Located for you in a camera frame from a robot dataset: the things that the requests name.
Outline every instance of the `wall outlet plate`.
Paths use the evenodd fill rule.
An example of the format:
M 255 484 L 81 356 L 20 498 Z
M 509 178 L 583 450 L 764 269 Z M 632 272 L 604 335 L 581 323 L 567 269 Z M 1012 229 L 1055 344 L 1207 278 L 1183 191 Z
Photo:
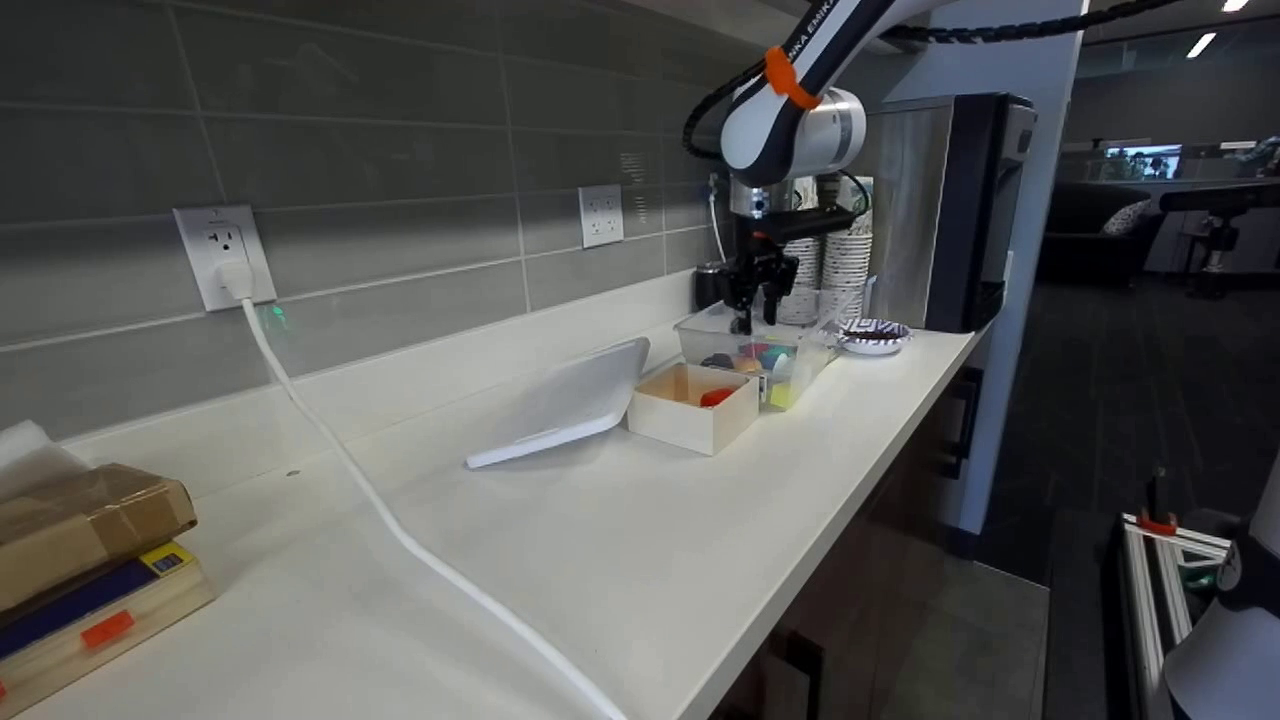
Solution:
M 241 272 L 247 272 L 251 278 L 251 300 L 277 295 L 270 250 L 263 250 L 263 241 L 255 236 L 255 220 L 247 205 L 173 208 L 173 220 L 187 246 L 205 310 L 241 304 L 219 278 L 219 269 L 230 265 L 246 265 Z
M 623 186 L 592 183 L 576 186 L 581 220 L 583 220 L 583 246 L 620 243 L 623 229 Z

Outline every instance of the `book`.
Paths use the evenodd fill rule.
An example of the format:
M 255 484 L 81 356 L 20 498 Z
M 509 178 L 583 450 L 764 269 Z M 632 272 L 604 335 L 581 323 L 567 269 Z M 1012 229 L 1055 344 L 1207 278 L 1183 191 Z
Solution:
M 187 546 L 161 543 L 0 614 L 0 720 L 208 604 Z
M 0 496 L 0 610 L 196 523 L 184 484 L 105 463 Z

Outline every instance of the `white countertop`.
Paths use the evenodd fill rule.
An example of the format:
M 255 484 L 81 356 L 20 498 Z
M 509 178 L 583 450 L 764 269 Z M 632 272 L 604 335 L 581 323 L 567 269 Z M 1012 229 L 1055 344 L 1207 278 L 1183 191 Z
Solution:
M 710 716 L 974 344 L 916 332 L 896 359 L 836 359 L 799 406 L 764 415 L 721 456 L 613 431 L 467 473 L 462 450 L 503 406 L 500 391 L 428 399 L 351 444 L 420 543 L 542 628 L 630 716 Z M 299 421 L 277 399 L 199 410 L 270 431 L 208 450 L 187 429 L 178 439 L 184 421 L 170 415 L 73 446 L 199 474 L 205 523 L 187 543 L 216 600 L 34 716 L 590 716 L 390 540 L 333 456 L 290 439 Z M 214 468 L 236 478 L 208 488 Z

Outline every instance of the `wall tile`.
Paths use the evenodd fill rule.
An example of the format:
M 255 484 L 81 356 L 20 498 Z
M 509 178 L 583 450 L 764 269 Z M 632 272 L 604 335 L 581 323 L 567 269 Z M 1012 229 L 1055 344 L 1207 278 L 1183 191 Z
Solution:
M 653 186 L 658 177 L 658 138 L 648 135 L 517 133 L 517 183 L 523 191 L 581 183 Z
M 522 310 L 522 265 L 498 265 L 284 304 L 271 344 L 290 372 L 318 372 Z
M 648 65 L 653 31 L 630 16 L 576 0 L 503 0 L 503 50 L 523 61 L 636 70 Z
M 685 230 L 685 229 L 710 229 L 710 186 L 694 183 L 694 186 L 664 186 L 664 225 L 668 230 Z
M 0 348 L 199 310 L 173 220 L 0 229 Z
M 484 127 L 214 118 L 230 195 L 351 205 L 511 191 L 509 135 Z
M 718 255 L 712 229 L 674 230 L 668 236 L 668 272 L 695 269 Z
M 682 124 L 740 56 L 604 0 L 11 0 L 0 105 L 105 109 L 0 109 L 0 344 L 196 310 L 173 205 L 255 205 L 284 295 L 437 272 L 284 300 L 292 372 L 687 269 Z M 581 250 L 581 183 L 623 183 L 623 243 Z M 67 435 L 251 385 L 241 315 L 199 315 L 0 350 L 0 424 Z
M 509 65 L 511 124 L 559 133 L 643 133 L 661 124 L 658 82 L 617 70 Z
M 592 250 L 532 255 L 527 300 L 532 308 L 567 304 L 581 295 L 641 282 L 664 272 L 661 241 L 623 241 Z
M 566 250 L 583 243 L 576 191 L 522 195 L 523 250 Z M 658 191 L 623 191 L 623 230 L 658 236 L 664 229 Z
M 170 11 L 121 0 L 0 5 L 0 98 L 193 109 Z
M 208 113 L 500 124 L 498 56 L 184 11 Z
M 457 47 L 500 47 L 500 0 L 424 5 L 424 0 L 361 0 L 361 5 L 318 5 L 318 0 L 193 0 L 187 8 L 230 8 L 280 19 L 314 19 L 351 31 L 380 31 L 420 45 Z
M 710 183 L 710 170 L 721 170 L 721 162 L 687 155 L 682 138 L 661 143 L 661 183 Z
M 0 155 L 0 225 L 216 198 L 199 127 L 179 115 L 0 109 Z
M 193 323 L 0 350 L 0 429 L 38 421 L 51 435 L 73 435 L 263 379 L 246 321 L 219 310 Z
M 517 198 L 260 212 L 277 288 L 318 293 L 380 277 L 517 261 Z

